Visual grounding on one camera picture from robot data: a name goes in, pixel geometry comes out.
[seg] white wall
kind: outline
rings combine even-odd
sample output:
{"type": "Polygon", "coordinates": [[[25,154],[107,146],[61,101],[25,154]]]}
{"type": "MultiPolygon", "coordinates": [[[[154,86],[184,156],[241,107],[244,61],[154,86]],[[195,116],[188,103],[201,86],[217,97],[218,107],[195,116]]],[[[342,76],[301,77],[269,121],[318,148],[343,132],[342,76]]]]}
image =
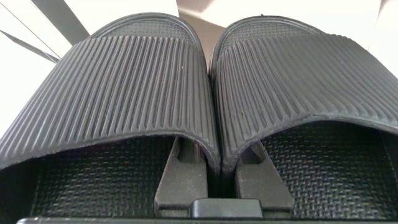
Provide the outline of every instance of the white wall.
{"type": "Polygon", "coordinates": [[[175,0],[65,0],[89,34],[136,13],[162,12],[178,16],[175,0]]]}
{"type": "MultiPolygon", "coordinates": [[[[0,4],[0,29],[48,52],[32,33],[0,4]]],[[[55,66],[0,34],[0,138],[55,66]]]]}

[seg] slide sandal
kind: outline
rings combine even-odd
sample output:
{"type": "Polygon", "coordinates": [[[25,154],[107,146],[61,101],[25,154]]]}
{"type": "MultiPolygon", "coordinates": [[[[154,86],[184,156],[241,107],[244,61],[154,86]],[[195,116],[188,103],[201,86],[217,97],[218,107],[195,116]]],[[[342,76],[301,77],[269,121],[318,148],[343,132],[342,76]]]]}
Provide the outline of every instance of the slide sandal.
{"type": "Polygon", "coordinates": [[[225,30],[210,75],[235,196],[266,217],[398,219],[398,80],[369,52],[251,17],[225,30]]]}
{"type": "Polygon", "coordinates": [[[0,223],[162,217],[206,198],[220,155],[195,31],[136,14],[73,46],[0,140],[0,168],[0,223]]]}

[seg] rubber material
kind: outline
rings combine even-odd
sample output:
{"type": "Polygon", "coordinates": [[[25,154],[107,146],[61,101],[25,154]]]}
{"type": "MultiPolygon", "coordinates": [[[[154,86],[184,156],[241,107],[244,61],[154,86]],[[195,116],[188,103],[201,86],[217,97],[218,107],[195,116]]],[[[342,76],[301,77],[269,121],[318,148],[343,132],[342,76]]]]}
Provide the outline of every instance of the rubber material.
{"type": "Polygon", "coordinates": [[[127,139],[43,157],[31,168],[39,174],[29,217],[154,218],[174,139],[127,139]]]}
{"type": "Polygon", "coordinates": [[[0,140],[0,168],[67,149],[152,135],[196,142],[218,175],[205,57],[193,29],[166,14],[122,18],[73,46],[0,140]],[[134,19],[147,22],[151,17],[172,21],[171,26],[186,33],[177,38],[112,36],[134,19]]]}
{"type": "Polygon", "coordinates": [[[378,130],[319,121],[261,142],[295,198],[293,218],[398,219],[396,157],[378,130]]]}
{"type": "MultiPolygon", "coordinates": [[[[253,223],[253,224],[362,224],[362,221],[298,221],[298,220],[267,220],[267,221],[250,221],[250,220],[159,220],[159,219],[83,219],[83,218],[26,218],[18,221],[17,224],[92,224],[92,223],[105,223],[105,224],[130,224],[130,223],[150,223],[150,224],[215,224],[215,223],[253,223]]],[[[366,222],[367,224],[383,224],[386,222],[366,222]]]]}
{"type": "Polygon", "coordinates": [[[398,80],[346,37],[247,38],[220,51],[237,27],[263,19],[233,24],[214,49],[210,73],[226,175],[248,146],[303,123],[338,120],[398,133],[398,80]]]}

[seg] textured footbed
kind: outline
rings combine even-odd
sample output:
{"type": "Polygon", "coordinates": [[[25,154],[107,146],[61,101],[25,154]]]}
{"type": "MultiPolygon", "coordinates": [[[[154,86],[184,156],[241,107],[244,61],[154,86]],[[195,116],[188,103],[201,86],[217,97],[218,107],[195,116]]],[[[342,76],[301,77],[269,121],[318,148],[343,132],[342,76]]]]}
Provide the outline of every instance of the textured footbed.
{"type": "Polygon", "coordinates": [[[174,138],[137,138],[43,157],[30,216],[154,217],[174,138]]]}
{"type": "Polygon", "coordinates": [[[294,218],[398,220],[398,158],[379,131],[320,121],[261,142],[295,199],[294,218]]]}

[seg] ribbed rubber strap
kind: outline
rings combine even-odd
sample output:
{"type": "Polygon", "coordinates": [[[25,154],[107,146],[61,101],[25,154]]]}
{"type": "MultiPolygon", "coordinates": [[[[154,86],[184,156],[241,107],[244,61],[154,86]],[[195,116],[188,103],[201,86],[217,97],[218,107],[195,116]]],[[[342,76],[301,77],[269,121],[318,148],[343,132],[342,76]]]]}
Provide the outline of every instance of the ribbed rubber strap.
{"type": "Polygon", "coordinates": [[[345,37],[240,42],[220,55],[212,79],[227,173],[253,142],[311,121],[398,133],[398,80],[345,37]]]}
{"type": "Polygon", "coordinates": [[[104,37],[76,44],[0,141],[0,167],[134,136],[198,143],[217,172],[220,155],[206,63],[186,40],[104,37]]]}

